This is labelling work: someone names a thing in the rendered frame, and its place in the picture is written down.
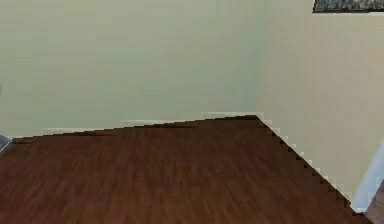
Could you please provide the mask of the dark framed wall picture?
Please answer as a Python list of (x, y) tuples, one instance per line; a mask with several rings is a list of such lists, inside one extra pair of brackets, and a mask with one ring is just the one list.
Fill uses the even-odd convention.
[(384, 0), (314, 0), (314, 13), (384, 12)]

